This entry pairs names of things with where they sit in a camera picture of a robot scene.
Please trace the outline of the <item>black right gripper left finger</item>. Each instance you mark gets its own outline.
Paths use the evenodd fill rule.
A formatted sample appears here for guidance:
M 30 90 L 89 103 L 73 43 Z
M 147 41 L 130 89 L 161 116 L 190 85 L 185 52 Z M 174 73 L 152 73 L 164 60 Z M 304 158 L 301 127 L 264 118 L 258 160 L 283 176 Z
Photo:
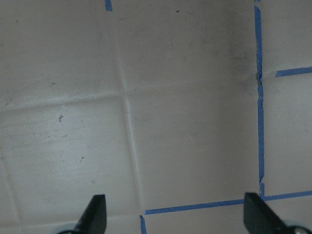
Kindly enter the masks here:
M 107 227 L 105 195 L 94 195 L 74 227 L 74 234 L 104 234 Z

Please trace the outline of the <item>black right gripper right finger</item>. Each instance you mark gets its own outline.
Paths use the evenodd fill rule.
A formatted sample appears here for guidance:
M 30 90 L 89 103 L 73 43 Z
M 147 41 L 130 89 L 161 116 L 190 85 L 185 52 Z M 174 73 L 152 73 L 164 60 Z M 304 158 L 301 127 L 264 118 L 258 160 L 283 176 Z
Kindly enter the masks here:
M 243 223 L 250 234 L 311 234 L 301 226 L 288 226 L 256 193 L 244 194 Z

